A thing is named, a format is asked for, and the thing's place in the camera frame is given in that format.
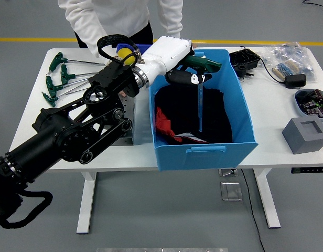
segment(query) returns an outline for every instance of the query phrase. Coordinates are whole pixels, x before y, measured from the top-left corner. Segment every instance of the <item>bin handle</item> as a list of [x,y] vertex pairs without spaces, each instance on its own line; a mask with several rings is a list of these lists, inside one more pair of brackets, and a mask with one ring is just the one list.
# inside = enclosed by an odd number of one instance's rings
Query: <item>bin handle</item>
[[186,150],[186,153],[189,152],[206,152],[206,151],[216,151],[216,152],[225,152],[225,146],[200,146],[200,147],[191,147]]

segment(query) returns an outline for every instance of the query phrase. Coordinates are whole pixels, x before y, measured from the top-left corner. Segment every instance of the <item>gray floor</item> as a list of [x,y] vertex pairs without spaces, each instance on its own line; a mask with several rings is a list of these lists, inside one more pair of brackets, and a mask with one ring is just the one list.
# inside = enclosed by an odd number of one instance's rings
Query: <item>gray floor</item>
[[[323,8],[301,0],[184,2],[183,38],[323,42]],[[158,38],[162,31],[154,1],[149,6]],[[72,38],[73,32],[56,1],[5,0],[0,1],[1,37]],[[9,150],[46,52],[63,47],[77,44],[0,42],[0,156]],[[323,68],[323,46],[309,48]],[[323,251],[323,174],[272,171],[268,181],[282,227],[268,229],[253,172],[244,173],[267,252]],[[241,183],[242,202],[222,201],[220,182],[225,181]],[[98,174],[87,235],[75,233],[81,174],[45,173],[29,188],[51,191],[53,203],[25,228],[0,228],[0,252],[92,252],[105,247],[262,251],[242,175],[220,178],[217,170]],[[35,204],[26,199],[11,220],[25,217]]]

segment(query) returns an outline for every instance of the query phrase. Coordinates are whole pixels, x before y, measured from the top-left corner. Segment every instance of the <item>gray block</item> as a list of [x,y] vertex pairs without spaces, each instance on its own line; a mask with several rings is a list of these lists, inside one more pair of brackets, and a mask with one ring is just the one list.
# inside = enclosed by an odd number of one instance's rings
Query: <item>gray block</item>
[[318,151],[323,147],[323,123],[317,115],[292,118],[283,135],[293,154]]

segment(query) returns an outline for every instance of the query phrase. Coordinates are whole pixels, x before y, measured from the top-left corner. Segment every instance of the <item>black strap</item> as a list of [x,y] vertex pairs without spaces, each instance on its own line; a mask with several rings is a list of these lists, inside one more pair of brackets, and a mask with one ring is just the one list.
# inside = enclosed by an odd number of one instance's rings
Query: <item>black strap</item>
[[44,200],[36,206],[25,219],[20,220],[18,222],[10,223],[7,220],[1,223],[3,228],[11,229],[11,228],[21,228],[25,227],[31,221],[33,221],[46,207],[48,207],[53,199],[53,195],[50,192],[29,192],[26,190],[21,190],[18,192],[21,196],[32,197],[32,198],[44,198]]
[[132,46],[135,50],[138,50],[138,47],[136,46],[133,41],[128,38],[127,36],[121,35],[121,34],[113,34],[108,35],[105,37],[102,37],[99,39],[97,46],[99,49],[99,54],[103,56],[104,58],[110,59],[118,64],[122,64],[127,58],[130,56],[135,57],[135,61],[137,61],[137,55],[136,54],[129,54],[127,57],[125,57],[124,60],[118,60],[114,57],[111,57],[109,54],[107,54],[105,51],[102,50],[103,47],[111,45],[112,47],[116,47],[118,44],[128,44]]

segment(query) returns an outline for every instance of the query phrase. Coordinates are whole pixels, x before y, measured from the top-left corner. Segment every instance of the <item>round tray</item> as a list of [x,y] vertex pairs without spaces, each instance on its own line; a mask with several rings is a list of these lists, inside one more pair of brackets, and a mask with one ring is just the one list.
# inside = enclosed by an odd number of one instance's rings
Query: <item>round tray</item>
[[297,99],[296,99],[296,96],[300,93],[300,92],[303,92],[303,91],[305,91],[305,92],[312,92],[312,91],[314,91],[315,89],[300,89],[300,90],[298,90],[296,93],[295,93],[295,95],[294,95],[294,104],[295,104],[295,106],[296,106],[296,109],[297,109],[297,111],[298,111],[298,113],[301,115],[301,116],[303,116],[303,117],[307,117],[308,115],[307,114],[305,114],[305,113],[303,113],[303,111],[300,109],[300,107],[299,107],[299,105],[298,105],[298,102],[297,102]]

